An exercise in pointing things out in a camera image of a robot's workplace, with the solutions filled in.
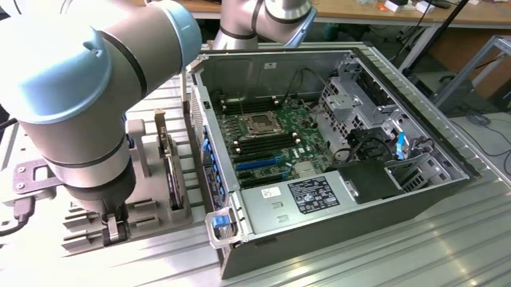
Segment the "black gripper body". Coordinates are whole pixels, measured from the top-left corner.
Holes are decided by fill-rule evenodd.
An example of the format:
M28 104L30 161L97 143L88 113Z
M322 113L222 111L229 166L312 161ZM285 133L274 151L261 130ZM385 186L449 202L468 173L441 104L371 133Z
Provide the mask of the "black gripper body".
M112 215L116 221L128 219L125 200L130 196L128 187L102 185L93 188L64 186L69 195L76 199L77 205L86 211L96 212L102 222Z

